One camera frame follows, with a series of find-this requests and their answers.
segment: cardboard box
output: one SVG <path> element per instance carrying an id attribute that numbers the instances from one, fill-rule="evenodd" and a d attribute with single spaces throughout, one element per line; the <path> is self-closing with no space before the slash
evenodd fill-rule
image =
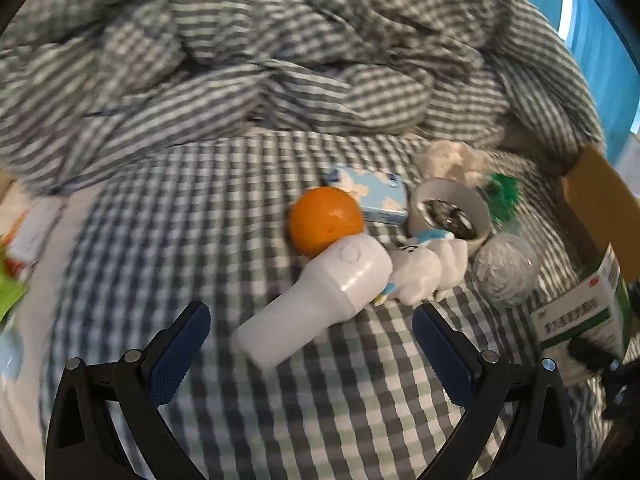
<path id="1" fill-rule="evenodd" d="M 622 359 L 638 326 L 625 280 L 640 277 L 640 206 L 606 159 L 589 147 L 562 178 L 558 216 L 594 271 L 533 312 L 531 323 L 543 355 L 557 362 L 570 386 L 593 375 L 566 352 L 572 337 L 581 334 Z"/>

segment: white hair dryer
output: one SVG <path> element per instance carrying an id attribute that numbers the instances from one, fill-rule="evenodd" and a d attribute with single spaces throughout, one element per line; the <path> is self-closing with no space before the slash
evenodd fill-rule
<path id="1" fill-rule="evenodd" d="M 239 326 L 233 343 L 262 371 L 275 368 L 332 324 L 359 313 L 392 270 L 375 238 L 341 238 L 311 260 L 287 292 Z"/>

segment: green object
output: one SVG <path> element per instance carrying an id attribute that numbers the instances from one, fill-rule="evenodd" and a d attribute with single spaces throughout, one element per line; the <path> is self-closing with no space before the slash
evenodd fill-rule
<path id="1" fill-rule="evenodd" d="M 501 173 L 492 174 L 491 181 L 484 188 L 484 195 L 496 227 L 500 228 L 515 218 L 520 200 L 517 178 Z"/>
<path id="2" fill-rule="evenodd" d="M 6 273 L 4 259 L 0 260 L 0 321 L 4 319 L 6 313 L 23 297 L 26 291 L 27 288 L 23 284 L 15 281 Z"/>

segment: orange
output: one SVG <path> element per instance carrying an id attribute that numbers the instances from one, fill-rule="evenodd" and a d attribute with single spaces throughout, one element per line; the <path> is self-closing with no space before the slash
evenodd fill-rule
<path id="1" fill-rule="evenodd" d="M 364 218 L 349 193 L 336 187 L 306 191 L 289 214 L 289 234 L 300 254 L 315 258 L 345 236 L 364 231 Z"/>

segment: green and white box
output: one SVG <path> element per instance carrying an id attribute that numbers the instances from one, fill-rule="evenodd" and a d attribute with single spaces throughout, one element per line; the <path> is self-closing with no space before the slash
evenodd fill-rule
<path id="1" fill-rule="evenodd" d="M 564 296 L 533 312 L 531 323 L 542 355 L 558 364 L 564 386 L 593 376 L 568 354 L 569 342 L 577 335 L 622 360 L 629 340 L 631 308 L 613 247 L 609 245 L 593 274 Z"/>

